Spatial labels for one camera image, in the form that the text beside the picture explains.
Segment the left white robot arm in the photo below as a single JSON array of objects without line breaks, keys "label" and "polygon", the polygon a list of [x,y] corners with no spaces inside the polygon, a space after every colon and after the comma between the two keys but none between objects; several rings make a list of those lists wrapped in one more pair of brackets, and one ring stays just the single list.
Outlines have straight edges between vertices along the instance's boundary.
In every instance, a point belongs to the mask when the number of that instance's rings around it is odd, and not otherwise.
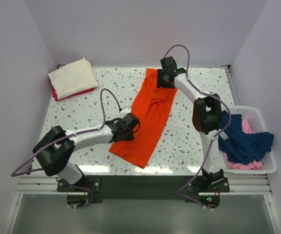
[{"label": "left white robot arm", "polygon": [[34,147],[33,154],[47,176],[59,176],[74,191],[81,191],[85,187],[85,176],[70,162],[73,152],[97,144],[134,140],[139,129],[140,120],[132,113],[79,131],[55,126]]}]

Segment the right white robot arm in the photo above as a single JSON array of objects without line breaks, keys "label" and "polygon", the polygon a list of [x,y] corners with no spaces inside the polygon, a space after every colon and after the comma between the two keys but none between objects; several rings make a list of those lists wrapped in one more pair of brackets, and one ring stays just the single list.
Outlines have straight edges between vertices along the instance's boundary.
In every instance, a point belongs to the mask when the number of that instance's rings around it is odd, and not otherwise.
[{"label": "right white robot arm", "polygon": [[187,69],[178,68],[173,57],[160,60],[157,88],[180,90],[193,104],[192,124],[199,132],[204,153],[201,180],[202,188],[208,192],[218,187],[224,173],[218,156],[219,145],[216,134],[222,122],[220,97],[217,94],[207,94],[194,85],[187,77]]}]

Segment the orange t-shirt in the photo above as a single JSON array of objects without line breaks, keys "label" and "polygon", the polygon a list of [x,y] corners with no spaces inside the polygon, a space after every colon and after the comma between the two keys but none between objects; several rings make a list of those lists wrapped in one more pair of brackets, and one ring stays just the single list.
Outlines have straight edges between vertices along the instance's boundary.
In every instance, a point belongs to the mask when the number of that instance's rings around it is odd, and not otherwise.
[{"label": "orange t-shirt", "polygon": [[167,123],[177,89],[157,87],[161,69],[148,68],[142,87],[133,104],[132,113],[139,118],[140,128],[134,140],[113,143],[109,152],[145,168]]}]

